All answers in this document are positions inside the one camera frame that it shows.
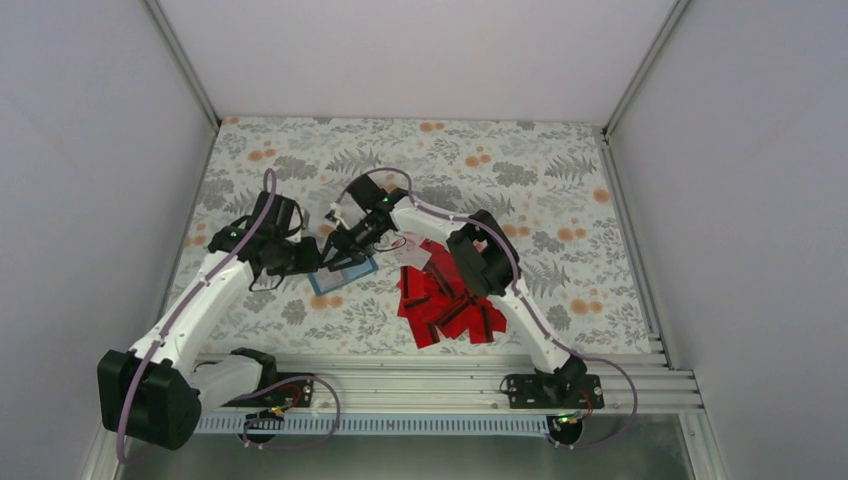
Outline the teal card holder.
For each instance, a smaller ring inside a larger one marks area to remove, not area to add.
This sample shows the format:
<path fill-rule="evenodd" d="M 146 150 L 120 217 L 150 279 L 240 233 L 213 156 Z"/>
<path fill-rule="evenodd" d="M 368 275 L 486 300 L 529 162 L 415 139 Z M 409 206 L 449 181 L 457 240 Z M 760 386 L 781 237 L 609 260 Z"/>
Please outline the teal card holder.
<path fill-rule="evenodd" d="M 371 275 L 378 270 L 378 265 L 374 258 L 368 259 L 358 265 L 346 267 L 337 271 L 322 269 L 315 273 L 309 273 L 307 278 L 312 286 L 316 296 L 323 296 L 330 292 L 341 289 L 342 287 L 356 282 L 357 280 Z"/>

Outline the white card with red print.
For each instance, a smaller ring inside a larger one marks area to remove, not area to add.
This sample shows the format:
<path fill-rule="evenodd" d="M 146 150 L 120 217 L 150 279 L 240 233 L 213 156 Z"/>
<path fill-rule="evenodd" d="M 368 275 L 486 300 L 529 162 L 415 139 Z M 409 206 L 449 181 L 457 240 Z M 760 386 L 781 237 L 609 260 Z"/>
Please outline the white card with red print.
<path fill-rule="evenodd" d="M 416 243 L 406 243 L 395 251 L 399 264 L 423 271 L 428 264 L 431 253 Z"/>

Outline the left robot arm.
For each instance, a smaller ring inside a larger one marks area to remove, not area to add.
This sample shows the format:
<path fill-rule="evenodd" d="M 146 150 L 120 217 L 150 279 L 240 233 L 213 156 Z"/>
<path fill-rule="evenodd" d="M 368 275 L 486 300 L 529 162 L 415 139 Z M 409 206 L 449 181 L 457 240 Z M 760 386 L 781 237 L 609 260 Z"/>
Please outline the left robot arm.
<path fill-rule="evenodd" d="M 261 192 L 253 211 L 215 233 L 189 287 L 127 351 L 108 351 L 97 366 L 103 426 L 176 450 L 202 415 L 231 402 L 270 402 L 283 375 L 269 353 L 247 347 L 197 365 L 203 344 L 231 304 L 267 275 L 313 273 L 319 249 L 302 237 L 299 204 Z"/>

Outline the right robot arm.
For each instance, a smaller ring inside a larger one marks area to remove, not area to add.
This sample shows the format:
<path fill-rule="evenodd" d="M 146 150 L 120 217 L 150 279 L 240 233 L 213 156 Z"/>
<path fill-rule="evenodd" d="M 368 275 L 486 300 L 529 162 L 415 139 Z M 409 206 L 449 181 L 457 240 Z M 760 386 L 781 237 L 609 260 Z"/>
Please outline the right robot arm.
<path fill-rule="evenodd" d="M 565 346 L 536 305 L 522 277 L 519 256 L 494 217 L 449 211 L 419 199 L 409 188 L 386 191 L 365 172 L 343 192 L 363 211 L 347 225 L 338 201 L 325 218 L 333 229 L 327 238 L 324 265 L 338 270 L 358 265 L 373 255 L 389 231 L 408 232 L 446 248 L 470 291 L 489 300 L 525 341 L 539 381 L 539 392 L 555 407 L 565 407 L 580 393 L 587 366 L 580 354 Z"/>

